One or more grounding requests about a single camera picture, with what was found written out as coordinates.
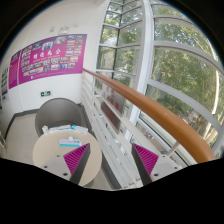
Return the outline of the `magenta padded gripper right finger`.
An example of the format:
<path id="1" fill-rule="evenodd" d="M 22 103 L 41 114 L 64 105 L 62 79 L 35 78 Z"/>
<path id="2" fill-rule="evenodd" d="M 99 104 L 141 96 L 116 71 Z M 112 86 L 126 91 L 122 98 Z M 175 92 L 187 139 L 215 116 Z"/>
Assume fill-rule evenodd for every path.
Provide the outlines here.
<path id="1" fill-rule="evenodd" d="M 143 185 L 148 185 L 182 169 L 168 156 L 157 155 L 137 144 L 132 145 L 131 153 Z"/>

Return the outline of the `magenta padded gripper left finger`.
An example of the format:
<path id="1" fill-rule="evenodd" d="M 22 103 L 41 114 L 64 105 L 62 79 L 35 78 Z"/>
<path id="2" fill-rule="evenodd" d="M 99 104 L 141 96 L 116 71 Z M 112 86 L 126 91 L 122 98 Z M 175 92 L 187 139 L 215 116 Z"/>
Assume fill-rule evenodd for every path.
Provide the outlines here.
<path id="1" fill-rule="evenodd" d="M 79 184 L 90 156 L 90 144 L 80 146 L 65 155 L 56 155 L 42 168 L 56 176 Z"/>

